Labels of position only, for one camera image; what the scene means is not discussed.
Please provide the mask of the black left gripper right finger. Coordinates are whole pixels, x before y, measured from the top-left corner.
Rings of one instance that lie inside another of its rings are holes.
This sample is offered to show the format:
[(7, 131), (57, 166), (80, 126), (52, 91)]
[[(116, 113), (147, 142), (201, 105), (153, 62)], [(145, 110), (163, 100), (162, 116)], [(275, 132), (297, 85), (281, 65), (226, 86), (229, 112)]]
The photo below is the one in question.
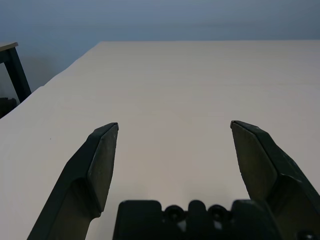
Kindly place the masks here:
[(258, 126), (233, 120), (230, 128), (250, 199), (267, 205), (284, 240), (318, 240), (320, 195), (296, 162)]

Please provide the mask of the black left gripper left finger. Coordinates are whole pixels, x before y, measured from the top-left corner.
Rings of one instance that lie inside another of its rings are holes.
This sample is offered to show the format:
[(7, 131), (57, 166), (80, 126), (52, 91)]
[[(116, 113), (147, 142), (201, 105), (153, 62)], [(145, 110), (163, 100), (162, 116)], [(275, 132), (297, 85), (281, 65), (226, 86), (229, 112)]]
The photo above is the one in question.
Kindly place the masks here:
[(84, 240), (105, 209), (119, 125), (95, 129), (64, 166), (28, 239)]

